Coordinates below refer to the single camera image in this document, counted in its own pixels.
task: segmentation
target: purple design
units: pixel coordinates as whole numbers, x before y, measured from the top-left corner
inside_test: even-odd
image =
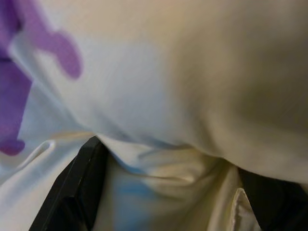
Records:
[[[18,134],[32,84],[9,57],[9,45],[20,29],[35,48],[55,55],[71,78],[81,74],[74,45],[64,33],[49,30],[33,0],[0,0],[0,151],[7,155],[25,147]]]

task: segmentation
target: purple graphic print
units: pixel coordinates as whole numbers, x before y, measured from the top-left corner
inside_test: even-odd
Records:
[[[0,0],[0,152],[7,155],[19,154],[25,147],[17,137],[32,84],[9,56],[9,46],[20,30],[34,48],[54,55],[71,78],[81,75],[74,45],[65,33],[48,28],[33,0]]]

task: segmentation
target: wrinkled fabric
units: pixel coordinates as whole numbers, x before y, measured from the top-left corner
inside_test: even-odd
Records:
[[[258,231],[236,166],[308,184],[307,9],[0,0],[0,230],[97,135],[95,231]]]

